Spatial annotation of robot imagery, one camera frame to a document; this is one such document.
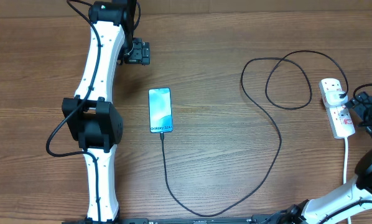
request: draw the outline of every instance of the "wooden table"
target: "wooden table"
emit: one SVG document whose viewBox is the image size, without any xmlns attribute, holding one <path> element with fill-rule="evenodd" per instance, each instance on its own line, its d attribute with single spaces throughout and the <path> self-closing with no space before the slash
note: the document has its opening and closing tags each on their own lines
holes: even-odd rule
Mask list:
<svg viewBox="0 0 372 224">
<path fill-rule="evenodd" d="M 63 119 L 62 99 L 77 89 L 89 32 L 80 17 L 0 19 L 0 223 L 60 223 L 86 215 L 84 159 L 50 157 L 45 142 Z M 197 212 L 214 213 L 260 183 L 279 144 L 270 120 L 241 91 L 249 59 L 318 50 L 342 66 L 351 90 L 372 82 L 372 11 L 142 16 L 135 36 L 150 42 L 152 60 L 146 67 L 119 67 L 114 84 L 114 105 L 124 118 L 115 160 L 124 218 L 195 217 L 165 187 L 160 138 L 149 132 L 148 89 L 172 90 L 175 129 L 166 134 L 165 148 L 174 194 Z M 343 141 L 332 136 L 318 86 L 342 76 L 319 55 L 290 59 L 307 72 L 313 100 L 301 110 L 275 108 L 264 96 L 275 61 L 247 68 L 246 89 L 279 125 L 283 145 L 264 185 L 221 217 L 272 213 L 342 182 Z M 302 105 L 309 89 L 298 68 L 284 63 L 269 96 L 280 105 Z M 362 129 L 350 137 L 349 177 L 371 147 Z M 79 150 L 67 127 L 52 150 Z M 372 223 L 372 212 L 352 220 Z"/>
</svg>

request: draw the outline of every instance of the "white power strip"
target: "white power strip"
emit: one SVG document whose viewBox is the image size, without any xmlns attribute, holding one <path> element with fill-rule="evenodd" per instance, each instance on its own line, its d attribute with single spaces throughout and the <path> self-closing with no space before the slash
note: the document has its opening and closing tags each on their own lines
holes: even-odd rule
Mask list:
<svg viewBox="0 0 372 224">
<path fill-rule="evenodd" d="M 343 139 L 354 134 L 355 127 L 352 123 L 350 113 L 348 108 L 342 104 L 343 102 L 348 101 L 348 96 L 342 100 L 342 103 L 339 103 L 338 105 L 332 103 L 332 106 L 328 107 L 328 101 L 332 100 L 328 96 L 332 96 L 332 93 L 337 95 L 339 95 L 339 93 L 344 93 L 340 81 L 334 78 L 326 78 L 319 83 L 319 87 L 320 92 L 322 93 L 323 102 L 326 106 L 325 109 L 327 110 L 327 116 L 334 138 Z"/>
</svg>

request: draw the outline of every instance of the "smartphone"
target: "smartphone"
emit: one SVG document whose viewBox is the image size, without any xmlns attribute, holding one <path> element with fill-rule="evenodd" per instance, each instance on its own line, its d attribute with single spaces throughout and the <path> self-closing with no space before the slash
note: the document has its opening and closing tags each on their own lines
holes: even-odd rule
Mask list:
<svg viewBox="0 0 372 224">
<path fill-rule="evenodd" d="M 149 112 L 151 133 L 165 133 L 173 130 L 169 88 L 149 90 Z"/>
</svg>

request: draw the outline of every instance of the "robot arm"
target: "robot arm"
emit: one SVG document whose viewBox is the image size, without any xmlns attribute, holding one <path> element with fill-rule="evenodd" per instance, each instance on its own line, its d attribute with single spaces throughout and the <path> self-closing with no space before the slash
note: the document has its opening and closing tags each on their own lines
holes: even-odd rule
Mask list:
<svg viewBox="0 0 372 224">
<path fill-rule="evenodd" d="M 326 196 L 291 206 L 274 223 L 334 224 L 372 209 L 372 150 L 356 165 L 355 174 L 354 178 Z"/>
<path fill-rule="evenodd" d="M 136 1 L 117 3 L 96 2 L 89 17 L 101 42 L 101 54 L 93 89 L 85 105 L 71 116 L 68 127 L 78 145 L 97 158 L 97 171 L 92 157 L 84 154 L 88 170 L 90 202 L 87 220 L 115 222 L 119 203 L 114 188 L 114 155 L 123 132 L 123 121 L 113 106 L 113 80 L 117 60 L 133 64 L 150 64 L 149 43 L 133 38 Z M 91 27 L 91 41 L 85 71 L 74 98 L 63 99 L 62 110 L 67 117 L 86 97 L 98 56 L 98 41 Z M 95 110 L 96 113 L 85 113 Z M 96 198 L 98 185 L 99 198 Z M 100 202 L 100 220 L 98 203 Z"/>
</svg>

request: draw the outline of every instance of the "black cable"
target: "black cable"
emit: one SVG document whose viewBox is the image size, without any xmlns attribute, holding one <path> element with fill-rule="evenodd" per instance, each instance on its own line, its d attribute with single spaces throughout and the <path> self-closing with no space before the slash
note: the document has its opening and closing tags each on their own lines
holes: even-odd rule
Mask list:
<svg viewBox="0 0 372 224">
<path fill-rule="evenodd" d="M 356 97 L 356 92 L 357 92 L 358 90 L 360 90 L 361 88 L 368 87 L 368 86 L 372 86 L 372 83 L 364 84 L 364 85 L 358 86 L 358 88 L 356 88 L 356 89 L 353 91 L 353 98 L 354 98 L 357 102 L 361 103 L 362 105 L 372 105 L 372 103 L 360 101 L 360 100 Z"/>
<path fill-rule="evenodd" d="M 308 81 L 308 78 L 307 78 L 305 72 L 303 72 L 303 73 L 304 73 L 304 76 L 305 76 L 305 78 L 306 78 L 306 80 L 307 80 L 307 82 L 308 82 L 308 85 L 309 85 L 310 98 L 309 98 L 308 103 L 306 103 L 304 106 L 299 106 L 299 107 L 296 107 L 296 108 L 286 108 L 286 107 L 283 107 L 283 106 L 279 106 L 279 105 L 275 104 L 275 103 L 274 103 L 274 102 L 273 102 L 273 101 L 268 97 L 268 95 L 267 95 L 267 86 L 269 85 L 269 80 L 270 80 L 270 78 L 271 78 L 273 72 L 275 71 L 275 69 L 278 68 L 279 64 L 280 64 L 280 63 L 281 63 L 281 62 L 282 62 L 286 57 L 288 57 L 289 55 L 296 54 L 296 53 L 302 53 L 302 52 L 305 52 L 305 53 L 313 53 L 313 54 L 319 54 L 319 55 L 323 55 L 324 57 L 330 59 L 330 60 L 331 60 L 331 61 L 332 61 L 332 62 L 333 62 L 337 67 L 338 67 L 338 69 L 341 71 L 341 74 L 342 74 L 343 78 L 345 79 L 345 83 L 346 83 L 346 92 L 345 92 L 344 94 L 341 94 L 340 97 L 341 97 L 341 98 L 344 98 L 344 97 L 346 97 L 346 96 L 348 95 L 348 91 L 349 91 L 348 79 L 346 78 L 345 72 L 343 72 L 341 66 L 340 66 L 340 65 L 339 65 L 339 64 L 338 64 L 334 59 L 332 59 L 330 56 L 328 56 L 328 55 L 326 55 L 326 54 L 323 54 L 323 53 L 321 53 L 321 52 L 317 52 L 317 51 L 314 51 L 314 50 L 297 50 L 297 51 L 294 51 L 294 52 L 288 53 L 286 56 L 284 56 L 282 59 L 280 59 L 280 61 L 279 61 L 279 62 L 276 64 L 276 66 L 272 69 L 272 71 L 271 71 L 269 77 L 267 78 L 267 82 L 266 82 L 266 86 L 265 86 L 265 95 L 266 95 L 267 100 L 269 100 L 269 102 L 271 102 L 271 104 L 272 104 L 273 106 L 276 106 L 276 107 L 278 107 L 278 108 L 285 109 L 285 110 L 296 110 L 296 109 L 301 109 L 301 108 L 307 106 L 307 105 L 310 103 L 310 101 L 311 101 L 311 99 L 312 99 L 312 89 L 311 89 L 311 87 L 310 87 L 310 83 L 309 83 L 309 81 Z"/>
<path fill-rule="evenodd" d="M 319 224 L 323 224 L 323 223 L 329 221 L 329 220 L 330 220 L 331 218 L 333 218 L 335 215 L 338 215 L 338 214 L 340 214 L 340 213 L 342 213 L 342 212 L 344 212 L 344 211 L 346 211 L 346 210 L 348 210 L 348 209 L 350 209 L 350 208 L 353 208 L 353 207 L 355 207 L 356 205 L 360 205 L 360 206 L 362 206 L 364 203 L 372 203 L 372 200 L 360 200 L 360 201 L 358 201 L 358 202 L 352 203 L 352 204 L 346 206 L 345 208 L 339 209 L 338 211 L 334 212 L 333 214 L 331 214 L 331 215 L 325 217 L 325 219 L 323 219 Z"/>
<path fill-rule="evenodd" d="M 139 25 L 139 21 L 141 20 L 141 5 L 138 2 L 136 2 L 136 4 L 139 11 L 139 15 L 137 16 L 137 21 L 134 25 L 134 30 L 136 30 L 137 26 Z"/>
<path fill-rule="evenodd" d="M 241 83 L 241 88 L 243 89 L 243 92 L 244 94 L 248 97 L 249 100 L 251 100 L 259 109 L 261 109 L 265 114 L 266 116 L 268 116 L 268 118 L 271 120 L 273 126 L 275 127 L 276 131 L 277 131 L 277 134 L 279 136 L 279 147 L 277 148 L 277 152 L 276 152 L 276 155 L 274 156 L 274 159 L 269 167 L 269 169 L 267 170 L 267 173 L 266 175 L 264 176 L 263 180 L 261 181 L 261 183 L 252 191 L 250 192 L 249 194 L 247 194 L 245 197 L 243 197 L 241 200 L 237 201 L 236 203 L 230 205 L 229 207 L 225 208 L 224 210 L 218 212 L 218 213 L 215 213 L 215 214 L 211 214 L 211 215 L 204 215 L 204 214 L 200 214 L 200 213 L 197 213 L 197 212 L 194 212 L 193 210 L 189 209 L 188 207 L 186 207 L 184 204 L 182 204 L 172 193 L 170 187 L 169 187 L 169 184 L 168 184 L 168 178 L 167 178 L 167 166 L 166 166 L 166 162 L 165 162 L 165 152 L 164 152 L 164 133 L 160 133 L 160 138 L 161 138 L 161 144 L 162 144 L 162 157 L 163 157 L 163 160 L 164 160 L 164 176 L 165 176 L 165 184 L 167 185 L 167 189 L 170 193 L 170 195 L 172 196 L 172 198 L 181 206 L 183 207 L 184 209 L 186 209 L 187 211 L 189 211 L 190 213 L 194 214 L 194 215 L 197 215 L 197 216 L 200 216 L 200 217 L 215 217 L 217 215 L 221 215 L 222 213 L 226 212 L 227 210 L 233 208 L 234 206 L 238 205 L 239 203 L 243 202 L 244 200 L 246 200 L 248 197 L 250 197 L 252 194 L 254 194 L 262 185 L 263 183 L 266 181 L 267 177 L 269 176 L 272 168 L 273 168 L 273 165 L 280 153 L 280 149 L 281 149 L 281 144 L 282 144 L 282 137 L 281 137 L 281 133 L 280 133 L 280 130 L 279 130 L 279 127 L 277 126 L 276 122 L 273 120 L 273 118 L 270 116 L 270 114 L 264 109 L 262 108 L 262 106 L 260 106 L 259 104 L 257 104 L 249 95 L 248 93 L 246 92 L 245 88 L 244 88 L 244 83 L 243 83 L 243 77 L 244 77 L 244 71 L 246 70 L 247 66 L 253 62 L 253 61 L 257 61 L 257 60 L 278 60 L 278 63 L 274 66 L 274 68 L 272 69 L 272 72 L 270 73 L 269 77 L 267 78 L 267 82 L 266 82 L 266 86 L 265 86 L 265 94 L 266 94 L 266 98 L 269 100 L 269 102 L 272 103 L 272 105 L 278 107 L 278 108 L 282 108 L 282 109 L 285 109 L 285 110 L 297 110 L 297 109 L 301 109 L 305 106 L 307 106 L 311 101 L 312 101 L 312 87 L 310 85 L 310 82 L 309 82 L 309 79 L 305 73 L 305 71 L 302 69 L 302 67 L 300 65 L 298 65 L 297 63 L 291 61 L 291 60 L 288 60 L 286 59 L 287 56 L 291 55 L 291 54 L 295 54 L 295 53 L 299 53 L 299 52 L 310 52 L 310 53 L 315 53 L 315 54 L 320 54 L 320 55 L 323 55 L 327 58 L 329 58 L 341 71 L 343 77 L 345 78 L 345 82 L 346 82 L 346 85 L 348 86 L 348 80 L 346 79 L 346 76 L 343 72 L 343 70 L 341 69 L 341 67 L 339 66 L 339 64 L 336 63 L 336 61 L 334 61 L 334 59 L 330 58 L 328 55 L 325 55 L 323 53 L 320 53 L 320 52 L 316 52 L 316 51 L 312 51 L 312 50 L 299 50 L 299 51 L 295 51 L 295 52 L 291 52 L 289 54 L 287 54 L 286 56 L 284 56 L 283 58 L 279 58 L 279 57 L 265 57 L 265 58 L 254 58 L 254 59 L 251 59 L 250 61 L 247 62 L 247 64 L 244 66 L 244 69 L 243 71 L 241 72 L 241 78 L 240 78 L 240 83 Z M 292 64 L 294 64 L 295 66 L 297 66 L 301 72 L 304 74 L 304 77 L 306 79 L 306 82 L 309 86 L 309 92 L 310 92 L 310 97 L 309 97 L 309 101 L 303 105 L 303 106 L 298 106 L 298 107 L 293 107 L 293 108 L 286 108 L 286 107 L 283 107 L 283 106 L 279 106 L 277 104 L 275 104 L 273 101 L 270 100 L 269 96 L 267 95 L 267 86 L 269 85 L 269 80 L 270 80 L 270 77 L 272 76 L 273 72 L 279 67 L 279 64 L 280 62 L 282 61 L 285 61 L 285 62 L 290 62 Z"/>
<path fill-rule="evenodd" d="M 100 197 L 99 197 L 99 176 L 98 176 L 98 160 L 97 160 L 97 158 L 92 153 L 86 152 L 86 151 L 77 151 L 77 152 L 68 152 L 68 153 L 64 153 L 64 154 L 56 154 L 56 153 L 52 152 L 49 148 L 50 142 L 52 141 L 52 139 L 56 135 L 56 133 L 59 131 L 59 129 L 68 121 L 68 119 L 70 119 L 75 113 L 77 113 L 77 111 L 86 103 L 89 95 L 91 94 L 91 92 L 93 90 L 93 83 L 95 82 L 96 73 L 98 72 L 99 61 L 100 61 L 101 42 L 100 42 L 98 31 L 96 30 L 96 28 L 92 24 L 92 22 L 84 14 L 82 14 L 82 12 L 80 12 L 76 7 L 74 7 L 70 2 L 79 2 L 81 4 L 86 4 L 87 6 L 91 6 L 91 4 L 89 4 L 87 2 L 84 2 L 84 1 L 79 1 L 79 0 L 67 0 L 67 4 L 76 13 L 78 13 L 80 16 L 82 16 L 82 18 L 84 18 L 84 20 L 86 20 L 89 23 L 89 25 L 91 26 L 91 28 L 93 29 L 93 32 L 95 33 L 96 39 L 98 41 L 98 55 L 97 55 L 95 69 L 93 71 L 91 83 L 88 87 L 88 91 L 87 91 L 84 99 L 65 119 L 63 119 L 62 122 L 59 123 L 59 125 L 54 129 L 54 131 L 52 131 L 52 133 L 50 134 L 50 136 L 47 140 L 47 143 L 46 143 L 46 150 L 47 150 L 48 154 L 50 154 L 51 156 L 54 156 L 54 157 L 65 157 L 65 156 L 74 156 L 74 155 L 86 154 L 86 155 L 88 155 L 92 158 L 93 163 L 95 165 L 95 175 L 96 175 L 96 204 L 97 204 L 97 207 L 98 207 L 98 223 L 101 223 Z"/>
</svg>

